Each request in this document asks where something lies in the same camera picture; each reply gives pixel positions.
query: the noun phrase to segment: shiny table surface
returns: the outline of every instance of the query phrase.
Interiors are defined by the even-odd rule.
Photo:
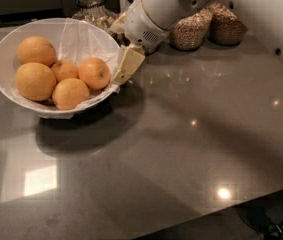
[[[0,240],[135,238],[281,189],[283,66],[250,34],[164,43],[71,120],[0,93]]]

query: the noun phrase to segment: orange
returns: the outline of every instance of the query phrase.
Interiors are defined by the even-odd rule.
[[[51,70],[58,82],[66,78],[79,78],[78,66],[69,60],[58,60],[52,65]]]
[[[74,109],[90,98],[87,85],[78,78],[66,78],[59,82],[52,93],[54,104],[59,110]]]
[[[79,78],[92,90],[106,87],[111,78],[108,65],[100,58],[89,57],[79,66]]]
[[[46,38],[31,36],[19,44],[17,56],[21,64],[38,62],[50,67],[55,62],[56,50]]]
[[[23,97],[33,101],[43,101],[51,97],[56,79],[48,66],[29,62],[18,68],[15,84]]]

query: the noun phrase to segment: white bowl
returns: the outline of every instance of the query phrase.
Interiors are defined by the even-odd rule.
[[[69,119],[74,114],[95,106],[112,92],[119,90],[117,85],[110,84],[93,99],[68,111],[60,111],[54,105],[44,105],[22,97],[14,83],[16,70],[20,66],[17,59],[17,48],[21,41],[29,36],[47,38],[56,48],[59,58],[70,59],[77,64],[83,58],[97,56],[106,61],[111,73],[114,72],[117,65],[118,44],[105,31],[94,25],[63,18],[28,23],[10,32],[0,42],[0,91],[11,101],[35,111],[43,118]]]

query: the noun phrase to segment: jar of nuts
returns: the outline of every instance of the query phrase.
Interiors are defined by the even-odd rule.
[[[170,31],[170,45],[183,51],[198,49],[208,33],[211,20],[212,13],[208,9],[180,20]]]
[[[225,5],[214,2],[209,6],[212,13],[209,40],[220,45],[237,45],[248,31],[247,27]]]

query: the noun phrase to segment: bowl rim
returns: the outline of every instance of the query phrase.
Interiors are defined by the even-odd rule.
[[[93,24],[91,23],[88,23],[86,21],[83,21],[83,20],[77,20],[77,19],[72,19],[72,18],[48,18],[48,19],[42,19],[42,20],[36,20],[36,21],[32,21],[32,22],[29,22],[27,24],[24,24],[24,25],[21,25],[17,28],[15,28],[14,30],[12,30],[11,32],[9,32],[7,35],[5,35],[1,40],[0,40],[0,46],[3,42],[5,42],[5,39],[8,38],[8,36],[11,36],[13,35],[15,32],[18,32],[20,31],[20,29],[24,28],[25,26],[27,25],[34,25],[34,24],[40,24],[40,23],[44,23],[44,22],[55,22],[56,24],[62,24],[62,23],[65,23],[67,21],[75,21],[75,22],[79,22],[79,24],[86,24],[88,25],[90,28],[92,29],[95,29],[96,31],[101,31],[103,32],[104,34],[108,35],[109,37],[111,37],[107,32],[105,32],[103,29],[100,29],[96,26],[94,26]],[[116,44],[116,46],[118,47],[118,52],[119,52],[119,49],[120,49],[120,46],[119,44],[113,39],[113,42]],[[106,94],[104,97],[100,98],[98,101],[96,101],[95,104],[92,104],[90,105],[89,107],[79,107],[79,108],[74,108],[74,109],[71,109],[71,110],[44,110],[44,109],[41,109],[41,108],[33,108],[27,104],[24,104],[24,103],[21,103],[15,99],[13,99],[10,95],[8,95],[6,93],[6,91],[4,90],[5,88],[1,87],[0,85],[0,91],[1,93],[7,97],[9,100],[11,100],[13,103],[16,103],[18,105],[20,105],[21,107],[23,108],[26,108],[26,109],[29,109],[29,110],[32,110],[36,113],[38,113],[38,115],[40,117],[45,117],[45,118],[49,118],[49,116],[63,116],[63,115],[74,115],[76,113],[79,113],[79,112],[82,112],[84,110],[87,110],[87,109],[90,109],[96,105],[98,105],[100,102],[102,102],[103,100],[105,100],[106,98],[108,98],[113,92],[109,92],[108,94]]]

